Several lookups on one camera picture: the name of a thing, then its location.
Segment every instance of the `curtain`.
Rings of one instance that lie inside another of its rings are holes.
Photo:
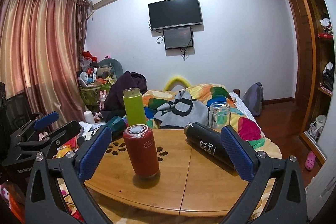
[[[82,51],[84,50],[86,29],[87,29],[87,14],[89,6],[90,6],[89,0],[77,0],[76,31],[77,31],[77,45],[79,55],[81,55]]]
[[[26,92],[31,110],[56,111],[55,126],[83,119],[76,67],[77,0],[0,0],[0,81]]]

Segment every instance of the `television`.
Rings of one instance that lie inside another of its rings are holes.
[[[177,27],[163,30],[165,49],[193,47],[193,32],[191,27]]]
[[[148,4],[151,30],[202,24],[198,0],[164,0]]]

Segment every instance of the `red bottle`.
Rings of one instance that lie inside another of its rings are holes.
[[[134,172],[140,177],[153,177],[159,170],[159,161],[152,129],[135,124],[125,129],[123,137]]]

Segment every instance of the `wooden floor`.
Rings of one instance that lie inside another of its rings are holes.
[[[305,168],[305,161],[309,150],[298,138],[305,112],[300,110],[293,102],[264,105],[261,115],[256,117],[258,125],[273,143],[278,145],[282,158],[290,155],[297,157],[303,174],[305,186],[320,170],[318,161],[312,171]]]

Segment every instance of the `green camouflage bin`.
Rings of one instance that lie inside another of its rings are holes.
[[[106,90],[107,94],[109,94],[111,86],[111,83],[107,82],[99,86],[80,88],[79,93],[84,101],[84,104],[87,106],[98,106],[99,102],[97,103],[97,101],[99,101],[100,91]]]

